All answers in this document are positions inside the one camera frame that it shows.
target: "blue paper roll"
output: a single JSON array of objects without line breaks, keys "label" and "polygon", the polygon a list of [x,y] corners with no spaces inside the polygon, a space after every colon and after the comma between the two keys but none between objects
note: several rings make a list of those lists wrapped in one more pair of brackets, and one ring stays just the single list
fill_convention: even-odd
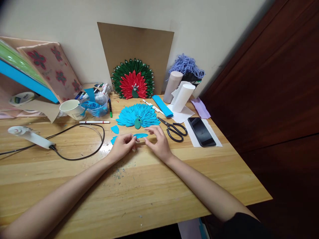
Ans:
[{"label": "blue paper roll", "polygon": [[167,118],[171,118],[174,116],[173,112],[165,105],[165,103],[162,101],[162,99],[159,96],[157,95],[153,96],[153,100],[161,109],[161,111],[163,111],[163,113],[165,114]]}]

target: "purple yarn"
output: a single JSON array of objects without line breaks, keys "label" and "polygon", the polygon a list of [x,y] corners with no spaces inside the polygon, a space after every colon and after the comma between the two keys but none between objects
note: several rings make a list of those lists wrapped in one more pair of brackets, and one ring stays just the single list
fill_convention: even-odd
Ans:
[{"label": "purple yarn", "polygon": [[195,64],[194,58],[189,58],[188,56],[179,55],[178,58],[175,60],[175,64],[169,70],[169,75],[172,71],[179,71],[185,75],[185,73],[193,73],[199,80],[201,80],[204,75],[205,71],[198,69],[197,65]]}]

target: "black scissors handle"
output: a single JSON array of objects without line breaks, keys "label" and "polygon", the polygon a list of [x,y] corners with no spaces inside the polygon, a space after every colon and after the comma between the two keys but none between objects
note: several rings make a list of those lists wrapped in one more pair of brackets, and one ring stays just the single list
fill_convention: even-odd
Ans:
[{"label": "black scissors handle", "polygon": [[[185,133],[182,133],[181,131],[179,131],[174,125],[178,125],[180,127],[182,127],[184,130],[185,130]],[[173,123],[173,124],[170,124],[167,126],[167,134],[169,135],[169,137],[174,140],[175,142],[183,142],[184,141],[184,137],[183,136],[187,136],[187,130],[184,126],[182,126],[181,124],[178,124],[178,123]],[[172,131],[174,134],[176,134],[177,136],[180,137],[180,139],[175,139],[169,131]]]},{"label": "black scissors handle", "polygon": [[[183,130],[185,130],[185,133],[182,133],[181,131],[179,131],[175,125],[177,126],[180,126]],[[183,135],[183,136],[187,136],[188,132],[186,130],[186,128],[184,126],[182,126],[181,124],[178,124],[178,123],[173,123],[173,124],[170,124],[169,126],[167,126],[167,128],[170,129],[170,127],[173,127],[180,135]]]}]

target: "paper peacock craft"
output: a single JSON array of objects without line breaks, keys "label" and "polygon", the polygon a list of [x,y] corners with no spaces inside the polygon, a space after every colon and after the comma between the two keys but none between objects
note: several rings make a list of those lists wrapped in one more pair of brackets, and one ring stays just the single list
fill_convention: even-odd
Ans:
[{"label": "paper peacock craft", "polygon": [[156,116],[152,106],[145,104],[136,104],[122,109],[119,118],[116,120],[118,125],[130,127],[135,126],[136,129],[149,127],[151,125],[159,125],[160,121]]},{"label": "paper peacock craft", "polygon": [[141,60],[125,60],[112,73],[114,90],[120,95],[121,99],[141,97],[143,99],[152,98],[154,89],[154,76],[149,65],[142,63]]}]

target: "blue paper peacock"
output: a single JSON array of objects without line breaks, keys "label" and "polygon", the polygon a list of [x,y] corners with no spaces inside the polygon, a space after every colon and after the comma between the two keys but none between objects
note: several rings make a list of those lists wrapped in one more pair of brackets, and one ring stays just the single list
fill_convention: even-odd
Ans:
[{"label": "blue paper peacock", "polygon": [[154,109],[149,105],[136,104],[122,109],[119,118],[116,120],[118,125],[131,127],[136,129],[149,127],[151,125],[159,125],[160,121],[156,116]]}]

